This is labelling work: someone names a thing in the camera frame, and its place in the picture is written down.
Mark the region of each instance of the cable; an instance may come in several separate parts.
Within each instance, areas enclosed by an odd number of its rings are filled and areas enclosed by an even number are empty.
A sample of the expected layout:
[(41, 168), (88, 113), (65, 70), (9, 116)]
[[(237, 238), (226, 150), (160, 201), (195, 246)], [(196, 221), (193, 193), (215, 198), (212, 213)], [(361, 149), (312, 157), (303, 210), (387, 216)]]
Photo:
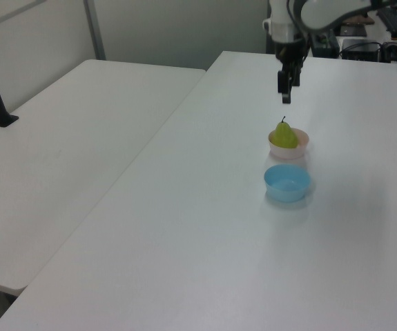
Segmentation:
[(306, 54), (304, 55), (304, 58), (302, 59), (302, 62), (304, 63), (304, 61), (306, 61), (307, 55), (309, 55), (308, 43), (307, 43), (306, 37), (304, 36), (304, 33), (302, 33), (302, 30), (301, 30), (300, 26), (296, 23), (296, 20), (293, 17), (291, 11), (290, 11), (290, 4), (289, 3), (290, 3), (290, 0), (287, 0), (287, 3), (286, 3), (287, 13), (289, 13), (289, 16), (290, 16), (290, 19), (292, 20), (292, 23), (294, 24), (294, 26), (296, 27), (298, 32), (301, 34), (301, 38), (304, 40), (304, 47), (305, 47), (305, 51), (306, 51)]
[(354, 48), (364, 46), (364, 45), (379, 45), (378, 52), (380, 51), (381, 47), (383, 46), (381, 43), (378, 43), (377, 41), (369, 41), (368, 43), (357, 43), (355, 45), (350, 45), (349, 47), (343, 48), (340, 52), (339, 55), (341, 56), (342, 53), (346, 50), (352, 50)]
[(385, 46), (385, 45), (396, 45), (397, 46), (397, 43), (396, 42), (391, 42), (391, 41), (386, 41), (386, 42), (384, 42), (383, 43), (383, 46)]

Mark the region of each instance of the pear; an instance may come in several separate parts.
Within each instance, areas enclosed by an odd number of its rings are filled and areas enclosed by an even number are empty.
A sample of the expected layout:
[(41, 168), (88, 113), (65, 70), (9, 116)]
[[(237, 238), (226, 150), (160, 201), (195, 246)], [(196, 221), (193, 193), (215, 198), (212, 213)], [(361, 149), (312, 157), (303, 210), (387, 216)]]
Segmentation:
[(276, 126), (275, 132), (272, 134), (271, 142), (273, 145), (281, 148), (296, 148), (298, 146), (298, 138), (290, 125), (284, 122), (284, 116), (282, 121)]

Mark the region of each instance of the table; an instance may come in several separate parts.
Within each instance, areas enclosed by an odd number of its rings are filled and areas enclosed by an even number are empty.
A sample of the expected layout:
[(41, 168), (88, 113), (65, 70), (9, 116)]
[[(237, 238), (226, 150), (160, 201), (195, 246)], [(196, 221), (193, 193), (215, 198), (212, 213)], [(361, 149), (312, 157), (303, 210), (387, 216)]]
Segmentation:
[(86, 61), (0, 128), (0, 290), (18, 295), (204, 74)]
[[(223, 52), (0, 331), (397, 330), (397, 66), (308, 58), (291, 105), (279, 69)], [(311, 138), (293, 204), (263, 182), (283, 115)]]

